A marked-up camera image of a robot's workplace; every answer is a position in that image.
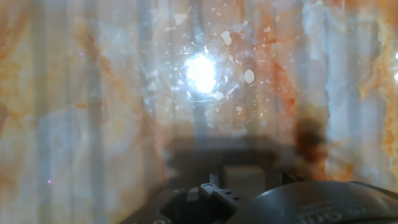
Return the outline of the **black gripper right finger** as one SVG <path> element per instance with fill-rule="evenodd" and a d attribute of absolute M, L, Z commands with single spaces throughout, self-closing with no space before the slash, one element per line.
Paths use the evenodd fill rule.
<path fill-rule="evenodd" d="M 291 171 L 281 172 L 281 184 L 293 184 L 296 182 L 303 182 L 303 178 L 294 174 Z"/>

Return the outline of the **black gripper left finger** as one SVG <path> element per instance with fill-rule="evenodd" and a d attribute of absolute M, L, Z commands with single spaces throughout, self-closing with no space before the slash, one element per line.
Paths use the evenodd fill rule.
<path fill-rule="evenodd" d="M 249 200 L 232 189 L 217 186 L 216 174 L 198 187 L 168 187 L 152 196 L 121 224 L 226 223 Z"/>

